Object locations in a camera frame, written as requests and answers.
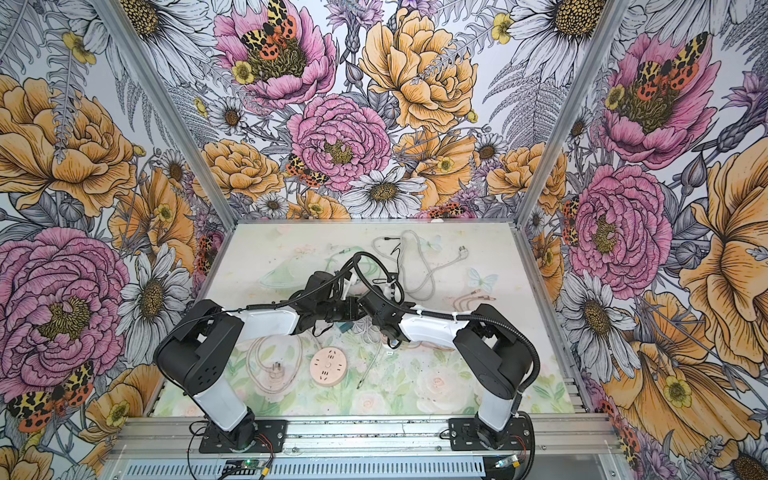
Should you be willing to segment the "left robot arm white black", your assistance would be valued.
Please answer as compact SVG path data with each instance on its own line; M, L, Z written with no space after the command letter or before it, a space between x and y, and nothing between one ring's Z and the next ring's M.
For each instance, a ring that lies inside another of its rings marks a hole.
M319 321L362 318L356 301L348 296L356 281L354 273L316 271L304 289L282 303L226 310L210 299L201 300L160 341L154 363L200 408L223 447L244 451L257 438L257 424L225 378L235 347L271 336L297 336Z

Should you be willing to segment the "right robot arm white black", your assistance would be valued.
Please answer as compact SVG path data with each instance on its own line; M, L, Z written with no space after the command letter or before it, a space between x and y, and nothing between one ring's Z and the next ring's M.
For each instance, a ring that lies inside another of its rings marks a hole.
M470 312L433 311L412 302L398 304L377 288L354 303L397 346L427 342L454 348L483 388L472 436L487 449L502 447L541 368L535 345L518 328L487 303Z

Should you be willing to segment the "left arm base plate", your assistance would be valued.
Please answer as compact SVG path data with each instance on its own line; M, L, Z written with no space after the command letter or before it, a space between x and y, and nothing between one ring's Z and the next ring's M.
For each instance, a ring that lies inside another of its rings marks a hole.
M280 453L288 425L287 420L246 420L227 432L211 422L198 449L202 454Z

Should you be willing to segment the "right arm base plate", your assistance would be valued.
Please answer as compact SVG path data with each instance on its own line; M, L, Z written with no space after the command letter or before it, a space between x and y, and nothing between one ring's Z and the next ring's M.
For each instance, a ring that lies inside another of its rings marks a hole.
M529 417L511 417L501 431L495 431L475 417L448 419L448 440L452 451L531 451L535 447Z

